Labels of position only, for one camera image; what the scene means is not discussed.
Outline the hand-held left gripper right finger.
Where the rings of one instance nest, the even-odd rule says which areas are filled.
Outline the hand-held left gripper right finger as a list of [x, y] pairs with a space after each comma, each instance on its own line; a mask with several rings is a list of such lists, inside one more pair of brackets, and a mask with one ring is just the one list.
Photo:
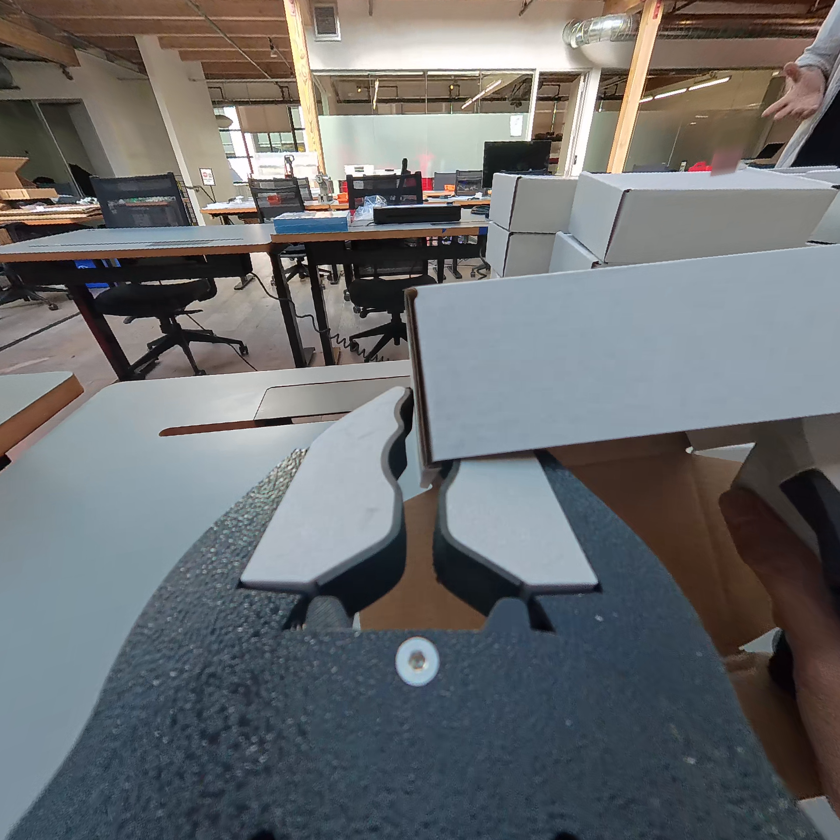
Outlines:
[[513, 602], [547, 621], [540, 598], [600, 592], [556, 489], [563, 473], [553, 456], [453, 460], [437, 497], [437, 581], [486, 620]]

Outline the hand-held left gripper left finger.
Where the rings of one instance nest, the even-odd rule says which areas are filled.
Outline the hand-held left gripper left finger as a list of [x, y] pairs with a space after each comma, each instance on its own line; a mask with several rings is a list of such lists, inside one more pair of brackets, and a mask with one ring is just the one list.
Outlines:
[[396, 385], [330, 425], [295, 468], [239, 583], [337, 599], [362, 612], [401, 580], [406, 523], [399, 479], [413, 393]]

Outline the white cardboard box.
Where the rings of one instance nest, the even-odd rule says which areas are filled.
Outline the white cardboard box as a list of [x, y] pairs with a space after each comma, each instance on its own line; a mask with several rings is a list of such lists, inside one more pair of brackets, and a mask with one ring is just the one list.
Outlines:
[[408, 324], [422, 482], [468, 456], [563, 459], [694, 599], [776, 768], [814, 795], [791, 649], [719, 498], [761, 426], [838, 415], [838, 245], [426, 287]]

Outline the flat blue box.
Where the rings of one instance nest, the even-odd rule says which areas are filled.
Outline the flat blue box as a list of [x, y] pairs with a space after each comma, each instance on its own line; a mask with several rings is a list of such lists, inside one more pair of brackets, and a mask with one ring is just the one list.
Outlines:
[[347, 233], [350, 226], [349, 211], [304, 211], [284, 213], [273, 218], [278, 235], [316, 235]]

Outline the open brown cardboard box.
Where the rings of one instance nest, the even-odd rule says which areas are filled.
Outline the open brown cardboard box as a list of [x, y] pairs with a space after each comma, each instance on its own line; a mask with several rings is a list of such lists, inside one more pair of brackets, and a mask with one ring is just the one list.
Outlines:
[[41, 187], [19, 174], [28, 163], [28, 157], [1, 157], [1, 201], [28, 201], [56, 198], [58, 192], [52, 186]]

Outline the stack of white boxes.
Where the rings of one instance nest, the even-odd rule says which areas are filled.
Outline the stack of white boxes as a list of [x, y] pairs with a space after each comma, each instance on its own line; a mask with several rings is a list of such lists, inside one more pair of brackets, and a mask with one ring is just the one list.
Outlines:
[[498, 173], [486, 260], [525, 277], [837, 243], [830, 171]]

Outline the grey desk with wood edge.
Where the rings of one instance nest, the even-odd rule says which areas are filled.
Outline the grey desk with wood edge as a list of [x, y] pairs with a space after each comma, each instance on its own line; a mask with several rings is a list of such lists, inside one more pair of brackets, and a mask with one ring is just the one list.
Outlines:
[[[309, 268], [309, 284], [313, 305], [313, 329], [320, 340], [320, 350], [323, 362], [327, 366], [338, 363], [343, 344], [333, 339], [333, 332], [329, 326], [326, 304], [319, 278], [319, 268], [322, 266], [339, 266], [343, 269], [344, 284], [350, 278], [350, 266], [369, 260], [367, 255], [354, 253], [350, 249], [350, 242], [355, 239], [373, 238], [422, 238], [427, 239], [427, 246], [416, 253], [425, 255], [428, 260], [428, 275], [434, 279], [433, 283], [440, 283], [444, 279], [445, 262], [448, 260], [464, 261], [467, 259], [483, 258], [487, 253], [487, 235], [489, 225], [462, 222], [453, 224], [409, 224], [385, 225], [376, 227], [349, 226], [347, 233], [332, 234], [291, 234], [281, 235], [276, 232], [271, 237], [272, 250], [269, 255], [272, 269], [278, 266], [281, 250], [287, 244], [299, 243], [306, 247], [306, 262]], [[291, 299], [287, 280], [283, 277], [277, 280], [277, 295], [283, 314], [290, 342], [292, 357], [297, 367], [309, 365], [309, 355], [301, 341], [298, 322], [304, 317], [297, 310]]]

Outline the long black case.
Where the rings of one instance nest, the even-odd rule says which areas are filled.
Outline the long black case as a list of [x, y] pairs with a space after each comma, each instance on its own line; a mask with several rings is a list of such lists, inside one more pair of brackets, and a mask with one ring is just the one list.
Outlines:
[[461, 206], [454, 204], [403, 204], [373, 206], [373, 224], [453, 224], [461, 218]]

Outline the small wood-edged table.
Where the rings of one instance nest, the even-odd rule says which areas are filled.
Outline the small wood-edged table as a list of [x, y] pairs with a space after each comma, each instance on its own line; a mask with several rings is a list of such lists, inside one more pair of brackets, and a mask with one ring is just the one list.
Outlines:
[[8, 451], [83, 394], [70, 372], [3, 374], [1, 376], [1, 469], [10, 464]]

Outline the long grey office desk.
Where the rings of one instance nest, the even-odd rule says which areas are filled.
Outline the long grey office desk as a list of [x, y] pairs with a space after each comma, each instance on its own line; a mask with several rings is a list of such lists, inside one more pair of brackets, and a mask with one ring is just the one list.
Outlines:
[[183, 280], [240, 277], [245, 255], [272, 250], [272, 227], [239, 226], [93, 228], [36, 238], [1, 248], [2, 263], [27, 287], [65, 287], [118, 381], [141, 378], [152, 363], [130, 363], [88, 284], [157, 280], [168, 268]]

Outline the black computer monitor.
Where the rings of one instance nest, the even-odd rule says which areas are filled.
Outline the black computer monitor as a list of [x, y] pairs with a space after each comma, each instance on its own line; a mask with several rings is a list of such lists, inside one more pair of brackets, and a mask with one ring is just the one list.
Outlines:
[[551, 140], [487, 141], [482, 158], [482, 187], [491, 189], [493, 177], [503, 174], [548, 174]]

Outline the silver ventilation duct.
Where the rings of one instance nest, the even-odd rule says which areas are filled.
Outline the silver ventilation duct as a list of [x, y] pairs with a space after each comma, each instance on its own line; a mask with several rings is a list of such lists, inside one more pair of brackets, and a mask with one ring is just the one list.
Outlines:
[[575, 19], [563, 28], [563, 42], [571, 49], [600, 43], [635, 41], [641, 14], [620, 13]]

